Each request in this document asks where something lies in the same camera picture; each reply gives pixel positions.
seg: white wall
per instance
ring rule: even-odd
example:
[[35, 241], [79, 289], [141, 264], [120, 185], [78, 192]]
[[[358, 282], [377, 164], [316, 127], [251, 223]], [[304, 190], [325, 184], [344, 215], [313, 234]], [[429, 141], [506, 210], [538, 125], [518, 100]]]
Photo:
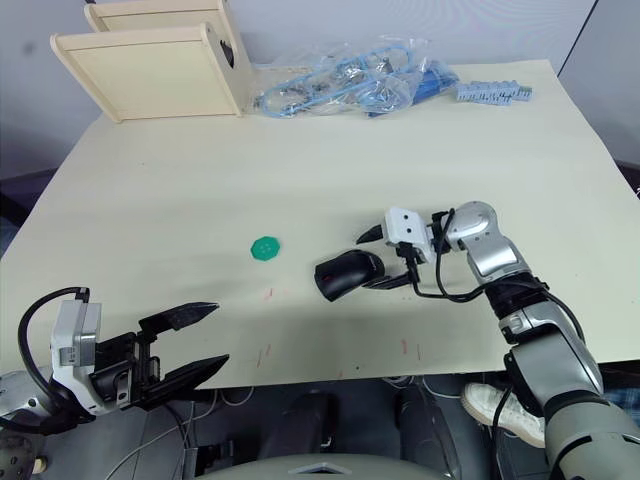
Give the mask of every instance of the white wall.
[[[450, 63], [549, 58], [558, 70], [593, 0], [230, 4], [256, 63], [304, 43], [399, 33], [432, 39], [433, 55]], [[0, 0], [0, 178], [58, 166], [99, 113], [48, 44], [52, 32], [88, 31], [83, 5], [82, 0]]]
[[640, 166], [640, 1], [600, 0], [560, 75], [619, 162]]

